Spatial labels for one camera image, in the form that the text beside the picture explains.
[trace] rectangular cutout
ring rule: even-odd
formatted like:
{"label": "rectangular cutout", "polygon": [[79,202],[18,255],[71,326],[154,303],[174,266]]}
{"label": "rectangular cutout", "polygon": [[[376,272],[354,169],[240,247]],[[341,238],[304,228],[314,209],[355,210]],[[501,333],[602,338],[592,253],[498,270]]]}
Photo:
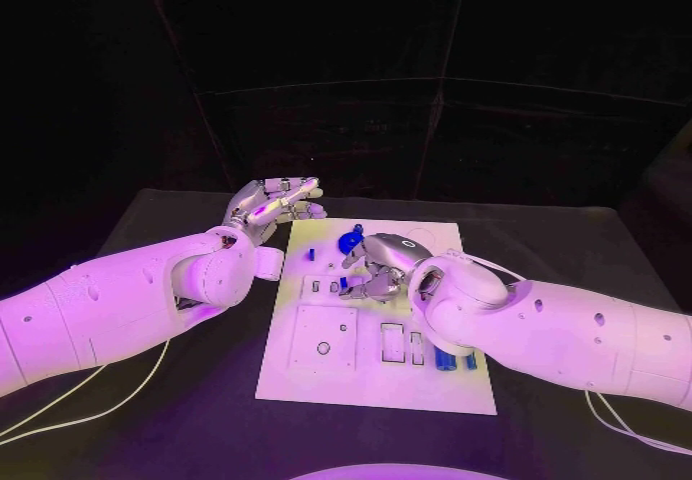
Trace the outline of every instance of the rectangular cutout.
{"label": "rectangular cutout", "polygon": [[410,332],[410,363],[413,365],[423,365],[420,332]]}
{"label": "rectangular cutout", "polygon": [[403,346],[403,325],[400,323],[381,323],[381,362],[406,363]]}

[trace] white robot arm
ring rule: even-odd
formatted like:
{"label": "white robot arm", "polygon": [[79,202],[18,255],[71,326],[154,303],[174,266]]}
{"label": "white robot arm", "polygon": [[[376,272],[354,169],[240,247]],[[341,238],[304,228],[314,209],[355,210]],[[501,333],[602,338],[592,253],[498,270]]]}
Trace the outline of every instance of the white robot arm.
{"label": "white robot arm", "polygon": [[479,259],[452,250],[432,257],[397,235],[364,237],[344,267],[360,256],[373,279],[342,296],[383,301],[406,285],[413,317],[446,353],[475,347],[557,385],[692,410],[688,316],[563,285],[504,285]]}
{"label": "white robot arm", "polygon": [[0,396],[151,348],[278,280],[275,224],[322,218],[315,178],[250,182],[206,233],[96,258],[0,301]]}

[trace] wire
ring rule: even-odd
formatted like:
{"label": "wire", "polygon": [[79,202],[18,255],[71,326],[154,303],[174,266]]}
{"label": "wire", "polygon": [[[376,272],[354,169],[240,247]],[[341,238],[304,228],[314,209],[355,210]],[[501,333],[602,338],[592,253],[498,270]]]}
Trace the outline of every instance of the wire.
{"label": "wire", "polygon": [[[146,384],[148,380],[154,376],[155,370],[158,369],[158,365],[161,364],[161,360],[162,360],[162,357],[165,355],[165,350],[168,349],[168,343],[169,343],[169,340],[165,340],[165,343],[162,345],[161,354],[158,355],[158,360],[155,361],[154,367],[151,368],[151,371],[148,372],[146,377],[144,378],[142,382],[139,383],[139,386],[133,389],[132,393],[125,397],[125,399],[113,407],[110,407],[108,410],[105,410],[105,412],[96,413],[90,417],[79,418],[77,420],[71,420],[69,422],[58,423],[56,425],[50,425],[47,427],[37,428],[35,430],[24,432],[20,435],[15,435],[14,437],[8,438],[7,440],[2,440],[0,442],[0,446],[5,445],[7,443],[12,442],[14,440],[18,440],[20,438],[27,437],[28,435],[34,435],[35,433],[47,432],[48,430],[56,430],[57,428],[69,427],[70,425],[76,425],[77,423],[83,423],[83,422],[87,422],[89,420],[95,420],[96,418],[100,418],[102,416],[105,416],[110,412],[113,412],[131,400],[131,398],[136,395],[139,390],[144,388],[144,385]],[[17,425],[14,425],[7,430],[7,432],[14,430],[14,428],[18,427],[18,425],[22,425],[31,418],[35,417],[35,415],[38,415],[41,412],[44,412],[93,378],[93,376],[103,369],[103,367],[100,367],[96,370],[96,372],[86,378],[86,380],[60,398],[57,398],[57,400],[54,400],[41,410],[38,410],[28,418],[25,418]]]}
{"label": "wire", "polygon": [[472,255],[468,255],[465,252],[464,252],[464,256],[465,256],[465,258],[471,259],[475,263],[479,263],[485,267],[490,267],[492,270],[498,270],[500,272],[508,273],[508,275],[511,275],[520,282],[523,282],[526,280],[511,270],[507,270],[504,267],[500,267],[495,263],[490,262],[488,260],[485,260],[479,257],[474,257]]}
{"label": "wire", "polygon": [[86,382],[100,373],[100,370],[108,366],[105,364],[83,380],[82,382],[64,393],[60,397],[57,397],[33,415],[28,415],[17,424],[14,424],[7,430],[0,432],[0,437],[4,437],[15,428],[18,428],[28,420],[35,418],[57,402],[64,400],[77,390],[83,387]]}
{"label": "wire", "polygon": [[627,426],[624,423],[624,420],[619,418],[619,415],[615,413],[615,410],[609,406],[609,403],[606,402],[605,398],[598,392],[593,392],[598,395],[598,398],[601,399],[602,404],[609,410],[609,413],[615,417],[615,420],[618,421],[619,425],[622,426],[624,430],[614,427],[605,420],[599,417],[598,413],[595,412],[593,404],[590,403],[590,397],[589,397],[589,391],[583,390],[583,395],[586,397],[586,403],[588,403],[588,408],[590,409],[590,413],[593,414],[593,417],[598,419],[598,421],[615,432],[621,433],[622,435],[627,435],[628,437],[635,438],[644,445],[648,445],[652,448],[657,448],[658,450],[664,450],[665,452],[671,453],[678,453],[681,455],[690,455],[692,456],[692,450],[687,450],[683,447],[678,447],[677,445],[673,445],[670,443],[661,442],[660,440],[655,440],[652,438],[645,437],[644,435],[639,435],[638,433],[634,433],[631,428]]}

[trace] white board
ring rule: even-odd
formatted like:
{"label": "white board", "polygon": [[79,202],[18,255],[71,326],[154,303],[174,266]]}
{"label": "white board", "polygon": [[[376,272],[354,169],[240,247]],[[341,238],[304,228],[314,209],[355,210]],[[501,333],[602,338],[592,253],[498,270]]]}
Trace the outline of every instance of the white board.
{"label": "white board", "polygon": [[293,222],[255,398],[495,415],[481,352],[475,370],[461,357],[455,371],[436,370],[433,347],[412,320],[404,293],[386,304],[338,299],[332,283],[340,277],[348,285],[368,279],[363,260],[341,269],[337,240],[355,223],[364,235],[399,234],[433,255],[461,249],[454,223]]}

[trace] dark table surface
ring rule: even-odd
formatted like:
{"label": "dark table surface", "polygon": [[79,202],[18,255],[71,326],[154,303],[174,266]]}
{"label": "dark table surface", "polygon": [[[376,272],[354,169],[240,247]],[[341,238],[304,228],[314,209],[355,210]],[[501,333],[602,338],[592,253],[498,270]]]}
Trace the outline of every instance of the dark table surface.
{"label": "dark table surface", "polygon": [[[229,199],[223,193],[142,190],[100,255],[204,231],[219,223]],[[454,221],[465,250],[527,278],[676,309],[609,209],[357,198],[321,203],[332,217]],[[282,226],[266,245],[285,248],[288,235]],[[155,376],[115,413],[0,447],[0,476],[272,479],[397,462],[511,479],[688,478],[688,457],[606,430],[582,392],[491,359],[497,416],[255,400],[276,287],[256,280],[243,302],[172,339]],[[108,366],[30,428],[108,409],[141,382],[158,352],[155,347]],[[61,375],[0,399],[0,430],[84,376]],[[635,431],[690,447],[687,412],[638,399],[615,397],[611,403]]]}

